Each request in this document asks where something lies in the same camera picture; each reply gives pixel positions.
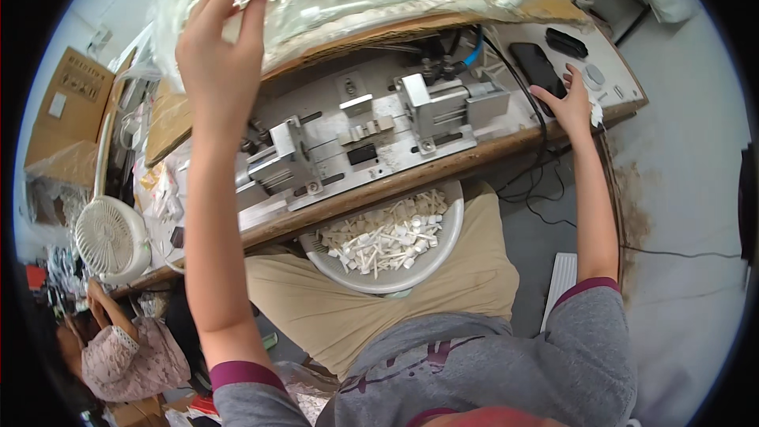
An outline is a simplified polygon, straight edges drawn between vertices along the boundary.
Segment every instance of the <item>white fan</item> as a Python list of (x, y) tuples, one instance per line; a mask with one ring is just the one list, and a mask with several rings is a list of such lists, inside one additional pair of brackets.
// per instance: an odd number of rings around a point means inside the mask
[(102, 282), (120, 285), (145, 271), (150, 263), (150, 246), (142, 217), (128, 204), (102, 194), (102, 166), (110, 121), (109, 114), (100, 135), (93, 199), (79, 215), (74, 235), (87, 267)]

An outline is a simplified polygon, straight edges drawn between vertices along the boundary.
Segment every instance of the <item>person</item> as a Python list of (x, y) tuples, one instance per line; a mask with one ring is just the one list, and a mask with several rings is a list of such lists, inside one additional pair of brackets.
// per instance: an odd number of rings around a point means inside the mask
[(56, 335), (69, 372), (96, 397), (138, 401), (190, 380), (190, 365), (163, 322), (149, 317), (130, 320), (93, 278), (88, 282), (87, 303), (100, 332), (86, 343), (66, 314)]
[(225, 425), (302, 425), (248, 310), (275, 325), (342, 381), (317, 426), (624, 425), (636, 371), (617, 285), (616, 227), (590, 133), (582, 75), (567, 65), (560, 100), (531, 87), (574, 152), (578, 280), (545, 332), (512, 336), (518, 279), (506, 257), (497, 198), (470, 195), (446, 263), (409, 297), (377, 299), (331, 283), (292, 254), (244, 260), (234, 156), (261, 79), (266, 0), (250, 0), (237, 43), (222, 39), (236, 0), (200, 0), (176, 48), (194, 111), (188, 175), (187, 300)]

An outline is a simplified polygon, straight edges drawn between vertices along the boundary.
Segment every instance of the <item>khaki pants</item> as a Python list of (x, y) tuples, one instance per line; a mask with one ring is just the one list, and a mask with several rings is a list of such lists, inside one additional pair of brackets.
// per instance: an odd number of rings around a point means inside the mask
[(464, 223), (449, 258), (403, 299), (355, 292), (292, 254), (245, 259), (247, 293), (282, 333), (344, 379), (375, 336), (400, 321), (441, 312), (511, 320), (519, 275), (506, 257), (498, 197), (485, 183), (464, 186)]

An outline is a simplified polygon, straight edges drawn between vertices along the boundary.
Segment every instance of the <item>white round object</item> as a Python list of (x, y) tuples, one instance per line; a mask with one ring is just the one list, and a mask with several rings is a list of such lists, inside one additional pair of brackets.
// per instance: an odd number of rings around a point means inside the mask
[(592, 91), (600, 91), (606, 78), (596, 65), (587, 65), (582, 71), (582, 80)]
[(464, 194), (461, 192), (460, 182), (447, 183), (438, 190), (444, 192), (448, 204), (448, 211), (442, 215), (440, 222), (442, 229), (435, 232), (438, 245), (419, 254), (409, 268), (380, 270), (376, 280), (374, 274), (363, 275), (358, 270), (349, 270), (346, 274), (340, 260), (327, 255), (329, 249), (322, 245), (314, 232), (304, 234), (298, 239), (317, 269), (344, 287), (363, 293), (382, 294), (410, 289), (430, 277), (443, 261), (448, 259), (461, 234), (461, 224), (464, 222)]
[(84, 264), (105, 283), (129, 283), (150, 263), (145, 222), (116, 198), (93, 198), (79, 215), (74, 234)]

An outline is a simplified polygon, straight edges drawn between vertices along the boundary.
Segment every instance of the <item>hand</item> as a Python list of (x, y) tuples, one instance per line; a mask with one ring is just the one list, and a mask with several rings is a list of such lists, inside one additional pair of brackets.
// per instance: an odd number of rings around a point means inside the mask
[(105, 316), (103, 313), (102, 304), (90, 297), (89, 293), (87, 294), (87, 306), (90, 307), (90, 311), (93, 313), (93, 317), (95, 317), (96, 320)]
[(548, 104), (548, 107), (556, 115), (556, 120), (559, 121), (564, 132), (569, 136), (570, 142), (576, 142), (578, 139), (591, 136), (591, 109), (593, 106), (588, 100), (580, 70), (569, 63), (567, 63), (567, 70), (571, 72), (571, 75), (564, 73), (565, 86), (569, 90), (564, 99), (558, 99), (536, 85), (530, 86), (530, 92)]
[(99, 302), (102, 297), (107, 297), (107, 295), (103, 291), (100, 282), (95, 278), (90, 278), (87, 281), (87, 301), (89, 302), (90, 299), (93, 299)]
[(222, 39), (234, 0), (200, 0), (177, 43), (176, 58), (195, 112), (193, 139), (234, 151), (261, 83), (263, 16), (267, 0), (251, 0), (236, 44)]

